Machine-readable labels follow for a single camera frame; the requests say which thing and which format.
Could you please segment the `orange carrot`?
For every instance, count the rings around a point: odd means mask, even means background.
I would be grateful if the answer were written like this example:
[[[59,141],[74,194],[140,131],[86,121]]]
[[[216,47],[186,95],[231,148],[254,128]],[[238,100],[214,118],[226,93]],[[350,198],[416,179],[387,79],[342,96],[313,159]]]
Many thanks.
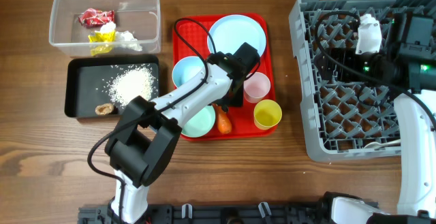
[[[213,104],[216,113],[216,125],[217,129],[222,134],[228,134],[232,132],[232,124],[227,114],[223,111],[223,109]]]

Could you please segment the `green bowl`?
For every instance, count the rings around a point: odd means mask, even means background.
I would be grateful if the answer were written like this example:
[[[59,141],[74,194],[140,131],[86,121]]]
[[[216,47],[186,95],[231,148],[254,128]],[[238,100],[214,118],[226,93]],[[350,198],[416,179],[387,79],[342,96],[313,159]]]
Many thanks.
[[[189,138],[202,137],[213,128],[215,118],[214,108],[212,106],[206,106],[185,124],[181,133]]]

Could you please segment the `light blue bowl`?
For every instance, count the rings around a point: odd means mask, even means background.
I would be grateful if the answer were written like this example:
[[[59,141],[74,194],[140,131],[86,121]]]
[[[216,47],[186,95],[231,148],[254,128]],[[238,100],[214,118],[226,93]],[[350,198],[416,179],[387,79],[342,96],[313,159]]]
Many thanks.
[[[199,57],[189,56],[178,61],[172,70],[172,81],[176,88],[192,79],[202,70],[204,64]]]

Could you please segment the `white rice pile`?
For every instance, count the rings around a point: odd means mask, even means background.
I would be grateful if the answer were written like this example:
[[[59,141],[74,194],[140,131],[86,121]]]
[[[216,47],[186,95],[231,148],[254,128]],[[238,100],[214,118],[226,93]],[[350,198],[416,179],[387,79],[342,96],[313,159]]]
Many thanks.
[[[108,96],[111,103],[124,108],[132,99],[141,96],[152,100],[158,95],[157,68],[152,63],[130,64],[126,67],[111,65],[115,75],[103,79],[105,84],[101,92]]]

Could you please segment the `white tissue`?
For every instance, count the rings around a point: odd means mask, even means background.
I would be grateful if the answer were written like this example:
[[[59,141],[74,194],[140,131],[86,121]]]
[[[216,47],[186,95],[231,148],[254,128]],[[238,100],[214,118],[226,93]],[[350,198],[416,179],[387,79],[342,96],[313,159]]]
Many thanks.
[[[128,48],[137,52],[142,51],[142,46],[137,44],[137,39],[129,31],[120,32],[116,30],[116,24],[114,22],[108,22],[103,25],[98,33],[114,33],[114,41],[122,42],[122,48]]]

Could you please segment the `brown mushroom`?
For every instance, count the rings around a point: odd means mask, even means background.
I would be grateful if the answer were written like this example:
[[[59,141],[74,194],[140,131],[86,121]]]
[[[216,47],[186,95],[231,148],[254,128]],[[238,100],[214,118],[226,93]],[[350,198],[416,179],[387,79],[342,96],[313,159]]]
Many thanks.
[[[102,105],[98,105],[95,108],[95,113],[98,116],[105,116],[105,115],[109,115],[112,114],[115,110],[115,106],[111,103],[105,103]]]

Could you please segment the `yellow wrapper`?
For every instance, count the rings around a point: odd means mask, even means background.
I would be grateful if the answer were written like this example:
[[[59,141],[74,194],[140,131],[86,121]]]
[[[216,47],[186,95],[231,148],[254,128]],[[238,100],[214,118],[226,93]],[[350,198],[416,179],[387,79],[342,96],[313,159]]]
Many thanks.
[[[94,35],[89,35],[88,39],[90,43],[99,43],[99,45],[91,48],[91,56],[109,53],[113,49],[112,43],[115,41],[115,37],[115,30],[107,32],[96,31]]]

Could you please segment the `red foil wrapper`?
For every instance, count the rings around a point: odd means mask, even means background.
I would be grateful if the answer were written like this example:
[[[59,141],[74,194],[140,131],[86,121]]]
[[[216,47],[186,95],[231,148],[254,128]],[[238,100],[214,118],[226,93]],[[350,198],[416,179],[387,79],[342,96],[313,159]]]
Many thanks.
[[[78,22],[86,27],[99,27],[109,22],[115,22],[115,12],[89,8],[79,15]]]

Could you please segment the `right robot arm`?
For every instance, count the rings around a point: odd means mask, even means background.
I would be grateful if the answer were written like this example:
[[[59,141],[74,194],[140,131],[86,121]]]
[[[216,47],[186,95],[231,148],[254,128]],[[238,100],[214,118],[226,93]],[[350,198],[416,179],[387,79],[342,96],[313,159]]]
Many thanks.
[[[388,87],[393,95],[401,146],[401,190],[396,214],[387,214],[352,197],[329,201],[332,223],[434,223],[435,222],[435,60],[430,40],[430,16],[395,14],[385,53],[380,52],[382,32],[372,15],[354,18],[358,38],[351,59],[332,57],[318,35],[315,43],[327,63],[335,64],[350,81]]]

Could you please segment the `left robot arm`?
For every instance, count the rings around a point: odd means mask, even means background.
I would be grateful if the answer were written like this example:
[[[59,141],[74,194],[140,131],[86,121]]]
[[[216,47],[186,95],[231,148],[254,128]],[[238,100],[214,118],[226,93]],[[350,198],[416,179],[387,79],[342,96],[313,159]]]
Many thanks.
[[[128,103],[105,147],[119,180],[111,205],[118,223],[135,223],[146,212],[149,187],[168,166],[187,122],[212,103],[228,105],[259,62],[258,51],[244,43],[234,54],[209,55],[201,70],[172,92]]]

